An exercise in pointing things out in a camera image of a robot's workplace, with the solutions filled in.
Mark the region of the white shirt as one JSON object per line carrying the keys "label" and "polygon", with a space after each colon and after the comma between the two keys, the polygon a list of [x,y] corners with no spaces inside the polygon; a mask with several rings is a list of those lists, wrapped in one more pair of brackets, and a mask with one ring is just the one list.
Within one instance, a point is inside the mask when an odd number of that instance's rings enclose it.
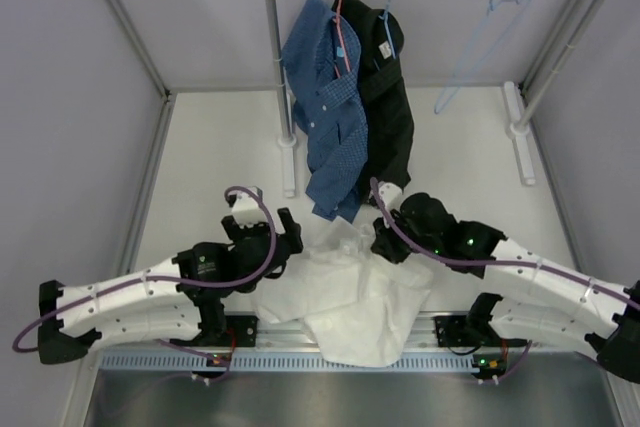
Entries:
{"label": "white shirt", "polygon": [[[311,246],[293,255],[284,274],[262,280],[252,296],[260,320],[279,323],[335,314],[340,320],[384,320],[393,327],[411,327],[429,296],[433,272],[409,258],[392,264],[374,254],[372,228],[334,220]],[[404,350],[396,348],[321,348],[330,362],[357,367],[386,367]]]}

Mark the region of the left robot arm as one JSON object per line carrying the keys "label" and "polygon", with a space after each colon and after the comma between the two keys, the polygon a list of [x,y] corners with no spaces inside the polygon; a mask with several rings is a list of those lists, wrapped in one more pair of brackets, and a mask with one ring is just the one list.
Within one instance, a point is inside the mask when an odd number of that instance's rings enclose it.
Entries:
{"label": "left robot arm", "polygon": [[240,226],[226,216],[226,243],[200,242],[153,267],[95,284],[42,283],[40,362],[63,364],[114,345],[156,340],[180,347],[229,345],[235,328],[224,298],[279,278],[288,259],[303,250],[302,229],[290,210],[277,214],[281,233],[265,221]]}

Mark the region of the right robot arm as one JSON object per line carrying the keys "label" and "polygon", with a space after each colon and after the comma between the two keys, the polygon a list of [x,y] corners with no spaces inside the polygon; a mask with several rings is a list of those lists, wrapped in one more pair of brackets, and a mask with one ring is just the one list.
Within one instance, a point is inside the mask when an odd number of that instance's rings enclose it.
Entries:
{"label": "right robot arm", "polygon": [[590,277],[519,245],[504,232],[461,221],[426,193],[403,197],[373,184],[381,213],[372,250],[393,264],[421,254],[477,279],[480,293],[465,319],[468,337],[498,337],[574,351],[606,372],[639,381],[639,287]]}

